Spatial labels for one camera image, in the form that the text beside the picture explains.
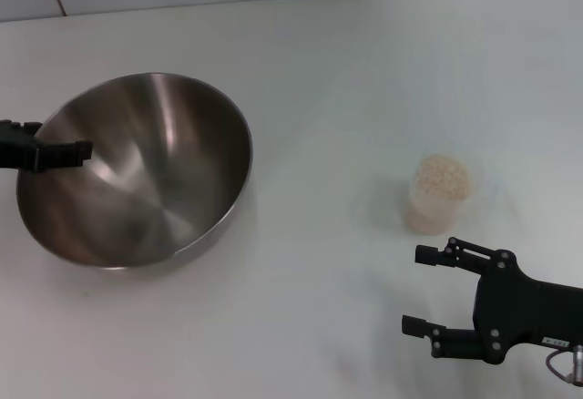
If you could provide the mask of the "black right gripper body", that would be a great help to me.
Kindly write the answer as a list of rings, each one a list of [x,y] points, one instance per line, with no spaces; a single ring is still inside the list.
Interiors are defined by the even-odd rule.
[[[571,351],[582,344],[582,290],[525,275],[511,251],[496,251],[476,289],[473,321],[486,363],[521,343]]]

